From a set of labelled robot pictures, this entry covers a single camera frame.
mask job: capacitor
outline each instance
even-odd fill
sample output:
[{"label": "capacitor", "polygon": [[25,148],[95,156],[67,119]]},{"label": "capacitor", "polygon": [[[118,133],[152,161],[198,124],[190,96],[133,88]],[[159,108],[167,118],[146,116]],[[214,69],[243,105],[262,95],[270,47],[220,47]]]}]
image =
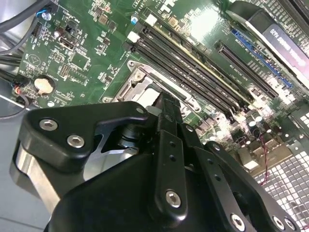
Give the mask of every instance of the capacitor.
[{"label": "capacitor", "polygon": [[256,125],[256,121],[253,117],[249,117],[247,118],[247,124],[249,125],[249,127],[254,127]]},{"label": "capacitor", "polygon": [[264,130],[266,131],[266,133],[271,133],[271,128],[270,128],[270,126],[267,122],[263,122],[262,126],[263,126]]},{"label": "capacitor", "polygon": [[223,135],[223,132],[222,132],[220,127],[215,127],[214,131],[216,132],[217,136],[222,136]]},{"label": "capacitor", "polygon": [[44,19],[45,21],[50,21],[52,20],[52,15],[48,12],[44,12],[42,13],[42,19]]},{"label": "capacitor", "polygon": [[64,34],[64,29],[63,28],[57,28],[55,31],[54,31],[54,38],[57,39],[59,38],[60,36],[62,36]]},{"label": "capacitor", "polygon": [[214,140],[216,140],[216,135],[214,134],[214,132],[209,132],[209,133],[207,134],[207,138],[208,138],[208,140],[210,140],[210,141],[214,141]]},{"label": "capacitor", "polygon": [[133,25],[136,25],[137,22],[139,21],[139,15],[137,13],[134,13],[132,16],[131,16],[131,23]]},{"label": "capacitor", "polygon": [[256,122],[260,122],[263,120],[262,116],[258,112],[253,113],[252,117],[254,118]]},{"label": "capacitor", "polygon": [[257,138],[257,139],[260,138],[260,136],[261,136],[261,131],[260,131],[260,129],[259,129],[257,126],[251,127],[249,130],[250,130],[251,134],[252,134],[255,138]]},{"label": "capacitor", "polygon": [[276,135],[282,135],[282,130],[281,130],[280,127],[274,126],[274,127],[272,128],[272,130],[273,130],[273,132],[274,132]]},{"label": "capacitor", "polygon": [[39,94],[50,94],[56,89],[55,81],[46,75],[40,75],[34,80],[34,86]]}]

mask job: metal grille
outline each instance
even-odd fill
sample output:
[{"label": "metal grille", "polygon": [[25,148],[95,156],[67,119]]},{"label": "metal grille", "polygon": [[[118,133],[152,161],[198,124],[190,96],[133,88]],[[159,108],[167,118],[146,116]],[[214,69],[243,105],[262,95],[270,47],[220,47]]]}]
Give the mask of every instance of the metal grille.
[{"label": "metal grille", "polygon": [[[309,156],[305,151],[268,171],[264,189],[297,222],[300,228],[309,224]],[[265,173],[255,177],[258,183]]]}]

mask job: black ram slot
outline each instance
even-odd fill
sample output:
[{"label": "black ram slot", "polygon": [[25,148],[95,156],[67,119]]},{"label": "black ram slot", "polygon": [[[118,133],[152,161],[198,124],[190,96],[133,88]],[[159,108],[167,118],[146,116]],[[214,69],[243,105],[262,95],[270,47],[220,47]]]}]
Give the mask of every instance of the black ram slot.
[{"label": "black ram slot", "polygon": [[180,74],[174,71],[171,67],[167,65],[166,62],[160,60],[155,54],[150,52],[145,47],[137,46],[137,44],[132,45],[128,43],[124,43],[124,48],[130,50],[131,52],[138,52],[142,57],[152,63],[159,71],[170,76],[178,85],[183,86],[187,91],[193,93],[195,96],[198,96],[201,99],[205,99],[212,106],[217,108],[219,111],[224,113],[225,115],[231,115],[228,107],[224,108],[221,102],[216,101],[212,96],[208,93],[202,92],[198,87],[192,85],[189,81],[184,78],[180,78]]},{"label": "black ram slot", "polygon": [[208,99],[208,101],[210,101],[211,99],[211,104],[213,104],[214,106],[220,104],[225,109],[230,109],[225,102],[221,101],[221,99],[217,98],[216,96],[213,96],[210,92],[205,91],[204,89],[201,88],[201,86],[197,85],[197,83],[194,83],[192,80],[188,80],[188,77],[182,72],[182,70],[180,70],[178,67],[171,65],[170,62],[166,62],[166,59],[161,59],[159,57],[159,54],[154,53],[152,49],[149,49],[147,46],[142,45],[139,46],[138,53],[140,53],[143,57],[147,57],[148,60],[151,61],[152,63],[159,65],[159,68],[161,68],[163,71],[164,70],[168,71],[168,73],[172,76],[172,78],[180,81],[179,83],[180,85],[184,84],[189,89],[192,89],[197,94],[203,96],[203,98]]},{"label": "black ram slot", "polygon": [[309,36],[309,13],[300,0],[278,0],[300,29]]},{"label": "black ram slot", "polygon": [[232,63],[235,68],[239,69],[248,79],[252,80],[254,84],[260,88],[268,97],[274,99],[278,93],[272,87],[257,75],[243,60],[241,60],[232,50],[230,50],[222,42],[218,43],[217,50],[221,56]]},{"label": "black ram slot", "polygon": [[194,73],[194,71],[188,67],[187,63],[181,63],[175,57],[171,56],[172,51],[165,50],[164,48],[160,47],[160,45],[155,44],[151,40],[140,40],[140,43],[144,43],[148,48],[151,48],[151,50],[155,51],[157,54],[160,54],[162,60],[169,60],[169,64],[173,64],[173,66],[176,67],[185,78],[190,78],[191,81],[194,81],[197,85],[199,85],[199,88],[205,89],[217,99],[219,99],[221,102],[230,106],[234,113],[236,113],[237,109],[239,109],[239,107],[235,105],[231,100],[229,100],[227,96],[224,96],[222,93],[220,93],[220,91],[222,92],[222,90],[214,88],[214,84],[211,81],[208,80],[208,83],[201,81],[205,77],[203,77],[201,74],[198,75],[197,73]]},{"label": "black ram slot", "polygon": [[[174,31],[173,28],[171,28],[169,25],[167,25],[163,20],[158,19],[159,23],[161,24],[161,26],[163,26],[166,30],[169,31],[168,36],[174,41],[176,42],[178,45],[181,45],[183,47],[185,47],[190,53],[191,55],[193,55],[196,59],[198,59],[201,63],[203,64],[207,64],[211,67],[213,67],[215,70],[219,71],[218,76],[221,77],[222,79],[228,79],[230,81],[230,86],[236,90],[239,94],[241,95],[245,95],[245,98],[249,101],[252,102],[254,101],[254,98],[252,97],[252,95],[250,94],[250,92],[248,90],[246,90],[245,88],[243,88],[238,82],[236,82],[233,78],[231,78],[229,75],[224,76],[224,72],[220,72],[220,67],[218,65],[216,65],[212,60],[210,60],[207,56],[205,56],[205,54],[203,52],[201,52],[199,49],[197,49],[196,47],[194,47],[192,44],[190,44],[189,42],[186,41],[186,39],[182,36],[179,35],[178,33],[176,33]],[[144,32],[146,33],[151,33],[153,36],[157,36],[161,39],[161,41],[169,43],[173,46],[175,46],[173,43],[171,43],[169,40],[167,40],[163,35],[161,35],[158,31],[156,31],[155,29],[152,29],[151,27],[145,27],[146,30],[144,30]],[[206,76],[211,76],[213,77],[209,72],[207,72],[204,68],[202,68],[200,65],[198,65],[195,61],[193,61],[196,66],[196,69],[198,69],[200,72],[204,72],[204,74]],[[221,87],[226,91],[226,92],[232,92],[233,94],[235,94],[230,88],[226,87],[225,84],[223,84],[221,81],[219,81],[217,78],[213,77],[218,83],[221,84]],[[244,100],[239,97],[239,105],[244,104],[244,106],[248,106],[247,102],[244,102]]]},{"label": "black ram slot", "polygon": [[178,61],[182,63],[182,67],[185,67],[189,69],[187,72],[192,75],[197,75],[197,81],[206,82],[205,84],[208,85],[210,88],[209,91],[215,91],[219,92],[224,96],[224,98],[228,98],[230,100],[233,100],[237,102],[241,107],[244,106],[243,99],[235,94],[231,89],[227,88],[222,84],[219,80],[217,80],[215,77],[213,77],[209,72],[201,68],[192,58],[187,56],[182,50],[180,50],[178,47],[173,45],[170,41],[166,40],[162,35],[160,35],[158,32],[155,32],[154,30],[151,30],[152,32],[147,35],[147,37],[143,37],[145,40],[149,40],[153,42],[153,47],[160,46],[161,49],[165,50],[167,54],[171,55],[172,58],[170,60]]}]

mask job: green circuit board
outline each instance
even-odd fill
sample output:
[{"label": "green circuit board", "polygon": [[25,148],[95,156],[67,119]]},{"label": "green circuit board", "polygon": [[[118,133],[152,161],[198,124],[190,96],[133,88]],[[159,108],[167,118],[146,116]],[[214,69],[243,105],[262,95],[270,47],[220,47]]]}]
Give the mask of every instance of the green circuit board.
[{"label": "green circuit board", "polygon": [[[306,52],[309,40],[292,18],[275,0],[251,0],[272,14],[291,38]],[[122,48],[128,34],[134,30],[133,14],[140,20],[149,12],[161,18],[182,36],[194,43],[201,43],[207,49],[207,56],[229,73],[242,86],[252,90],[253,83],[242,76],[215,49],[220,40],[240,56],[260,77],[274,78],[271,71],[257,60],[250,51],[231,33],[231,26],[220,16],[220,9],[212,0],[60,0],[59,9],[52,20],[41,19],[42,31],[38,37],[28,40],[19,73],[28,78],[44,74],[55,80],[56,90],[40,95],[33,85],[23,89],[38,107],[58,107],[103,103],[103,98],[113,98],[130,75],[129,60],[147,63],[138,54]],[[76,25],[74,37],[78,45],[73,49],[63,47],[54,32],[69,22]],[[280,82],[274,88],[282,89]],[[260,105],[272,110],[267,117],[285,117],[295,108],[284,99],[297,99],[301,95],[297,88],[270,100],[259,99]],[[210,114],[209,106],[201,102],[203,110],[199,115]],[[185,122],[195,125],[199,118],[190,114]]]}]

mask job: wire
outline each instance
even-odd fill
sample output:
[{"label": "wire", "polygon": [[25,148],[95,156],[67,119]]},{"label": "wire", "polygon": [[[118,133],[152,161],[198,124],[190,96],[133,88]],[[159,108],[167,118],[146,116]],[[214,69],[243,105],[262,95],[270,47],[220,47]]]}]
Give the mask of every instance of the wire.
[{"label": "wire", "polygon": [[0,23],[0,33],[4,33],[6,31],[16,27],[18,24],[22,23],[27,18],[34,15],[36,12],[40,11],[49,2],[50,2],[50,0],[37,0],[35,3],[33,3],[27,9],[23,10],[18,15],[10,18],[9,20],[6,20],[6,21]]},{"label": "wire", "polygon": [[16,93],[19,97],[21,97],[21,98],[25,101],[24,108],[22,108],[20,111],[18,111],[18,112],[15,113],[15,114],[12,114],[12,115],[9,115],[9,116],[0,116],[0,120],[5,120],[5,119],[10,119],[10,118],[13,118],[13,117],[17,117],[17,116],[23,114],[23,112],[24,112],[24,111],[28,108],[28,106],[29,106],[29,100],[28,100],[28,98],[27,98],[24,94],[21,93],[19,87],[15,87],[15,88],[14,88],[14,91],[15,91],[15,93]]},{"label": "wire", "polygon": [[21,62],[21,60],[22,60],[22,58],[20,56],[15,56],[15,55],[3,55],[3,56],[0,57],[0,59],[18,61],[18,62]]},{"label": "wire", "polygon": [[37,12],[37,13],[35,14],[35,16],[36,16],[36,17],[39,17],[40,14],[42,14],[42,13],[44,13],[44,12],[46,12],[46,11],[47,11],[47,10],[41,10],[41,11]]},{"label": "wire", "polygon": [[37,17],[34,17],[33,20],[32,20],[32,23],[31,23],[28,31],[25,33],[24,37],[14,47],[10,48],[9,50],[0,52],[0,56],[10,54],[10,53],[16,51],[17,49],[19,49],[27,41],[27,39],[31,36],[33,30],[35,29],[35,27],[38,24],[38,21],[39,21],[39,19]]},{"label": "wire", "polygon": [[19,67],[20,62],[13,61],[13,60],[4,60],[4,59],[1,59],[0,57],[0,64],[9,65],[13,67]]},{"label": "wire", "polygon": [[267,182],[267,179],[268,179],[268,160],[267,160],[267,147],[265,145],[264,137],[262,135],[260,135],[260,140],[261,140],[262,148],[264,149],[264,164],[265,164],[265,178],[260,183],[260,186],[263,186]]},{"label": "wire", "polygon": [[[10,38],[7,37],[5,34],[1,35],[0,34],[0,39],[3,43],[5,43],[9,48],[12,48],[15,46],[15,44],[13,42],[11,42]],[[22,56],[24,54],[24,52],[19,48],[16,51],[16,54]]]}]

